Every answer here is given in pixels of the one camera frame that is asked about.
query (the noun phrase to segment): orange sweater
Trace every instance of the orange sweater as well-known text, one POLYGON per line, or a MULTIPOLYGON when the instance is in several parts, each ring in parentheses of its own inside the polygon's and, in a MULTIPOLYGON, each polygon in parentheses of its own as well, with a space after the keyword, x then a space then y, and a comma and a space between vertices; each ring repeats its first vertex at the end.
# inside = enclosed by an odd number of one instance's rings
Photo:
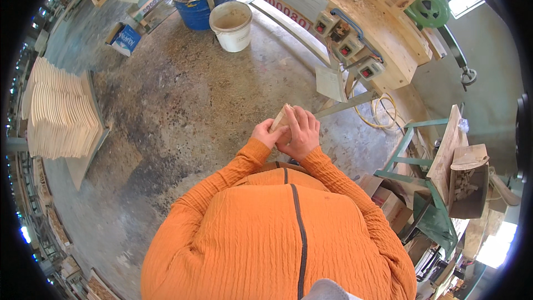
POLYGON ((301 163, 312 177, 255 173, 269 155, 251 138, 172 204, 144 259, 143 299, 297 299, 321 278, 364 300, 415 298, 383 212, 320 147, 301 163))

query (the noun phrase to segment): blue cable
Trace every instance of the blue cable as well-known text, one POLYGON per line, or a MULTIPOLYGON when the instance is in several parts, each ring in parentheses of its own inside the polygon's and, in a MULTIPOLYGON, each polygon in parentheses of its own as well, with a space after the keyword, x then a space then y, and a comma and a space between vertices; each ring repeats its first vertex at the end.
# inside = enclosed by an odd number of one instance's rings
POLYGON ((334 8, 330 11, 330 13, 332 15, 338 15, 341 19, 343 19, 346 23, 348 23, 350 25, 350 27, 354 28, 357 32, 357 38, 365 45, 368 47, 368 49, 370 49, 370 51, 372 51, 372 53, 374 55, 376 55, 377 57, 379 57, 381 59, 381 62, 384 63, 385 61, 383 60, 383 57, 379 54, 379 52, 377 52, 373 47, 370 46, 370 44, 368 44, 367 40, 364 38, 364 33, 363 33, 363 29, 361 29, 361 27, 357 26, 357 24, 352 21, 349 17, 347 17, 343 11, 341 11, 340 9, 338 8, 334 8))

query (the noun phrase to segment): cardboard box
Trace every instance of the cardboard box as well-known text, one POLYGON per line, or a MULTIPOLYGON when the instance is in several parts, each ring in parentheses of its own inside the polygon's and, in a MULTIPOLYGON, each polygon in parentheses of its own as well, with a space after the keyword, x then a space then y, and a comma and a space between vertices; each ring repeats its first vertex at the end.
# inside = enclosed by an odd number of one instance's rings
POLYGON ((111 29, 105 43, 121 54, 129 57, 140 40, 141 36, 130 25, 118 22, 111 29))
POLYGON ((450 166, 450 190, 448 196, 448 215, 458 219, 481 218, 489 190, 489 157, 485 144, 463 146, 454 150, 454 159, 450 166), (464 191, 463 185, 457 185, 461 174, 470 173, 467 183, 477 189, 469 196, 454 201, 456 190, 464 191))
POLYGON ((398 234, 413 215, 413 210, 407 206, 390 190, 378 187, 371 197, 378 205, 385 218, 389 221, 391 229, 398 234))

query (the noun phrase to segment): white plastic bucket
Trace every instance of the white plastic bucket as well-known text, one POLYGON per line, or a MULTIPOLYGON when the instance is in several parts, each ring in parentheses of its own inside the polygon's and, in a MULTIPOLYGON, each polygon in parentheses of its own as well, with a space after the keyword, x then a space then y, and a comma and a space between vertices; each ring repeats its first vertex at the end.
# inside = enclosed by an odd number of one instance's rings
POLYGON ((222 48, 236 53, 250 44, 252 10, 239 1, 228 1, 211 11, 209 26, 217 35, 222 48))

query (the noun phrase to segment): hand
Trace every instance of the hand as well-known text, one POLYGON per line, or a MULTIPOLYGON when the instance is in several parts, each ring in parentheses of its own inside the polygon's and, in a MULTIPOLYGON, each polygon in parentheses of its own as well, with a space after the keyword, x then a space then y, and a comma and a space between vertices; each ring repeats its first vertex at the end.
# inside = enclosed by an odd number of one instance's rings
POLYGON ((289 131, 289 126, 285 125, 270 134, 268 133, 268 129, 270 129, 272 123, 274 123, 274 119, 269 118, 257 124, 252 131, 252 138, 256 138, 270 149, 274 147, 274 143, 276 143, 279 137, 283 136, 287 131, 289 131))
POLYGON ((280 152, 300 163, 312 150, 320 145, 318 141, 320 122, 316 120, 311 112, 303 110, 302 107, 295 106, 294 109, 298 114, 298 120, 290 108, 285 106, 293 139, 289 145, 276 144, 276 147, 280 152))

